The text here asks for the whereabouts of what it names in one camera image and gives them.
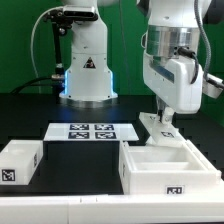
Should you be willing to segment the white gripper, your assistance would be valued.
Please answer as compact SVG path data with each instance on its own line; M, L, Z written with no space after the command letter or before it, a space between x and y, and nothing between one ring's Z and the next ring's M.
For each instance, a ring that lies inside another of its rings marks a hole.
M217 98L224 81L211 74L203 78L199 68L198 77L191 83L195 61L183 56L157 62L143 54L144 83L160 98L157 99L157 115L163 124L171 124L174 111L178 114L194 114L201 107L202 94ZM163 110L162 101L168 106Z

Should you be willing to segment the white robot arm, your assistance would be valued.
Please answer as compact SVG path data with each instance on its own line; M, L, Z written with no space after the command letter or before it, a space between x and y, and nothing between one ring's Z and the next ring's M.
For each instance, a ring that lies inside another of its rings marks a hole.
M100 6L118 0L62 0L59 8L73 31L72 60L65 73L61 98L94 103L115 99L112 72L107 66L107 27ZM215 0L136 0L148 18L142 39L144 83L166 107L194 114L201 106L202 84L209 82L208 67L195 57L203 24Z

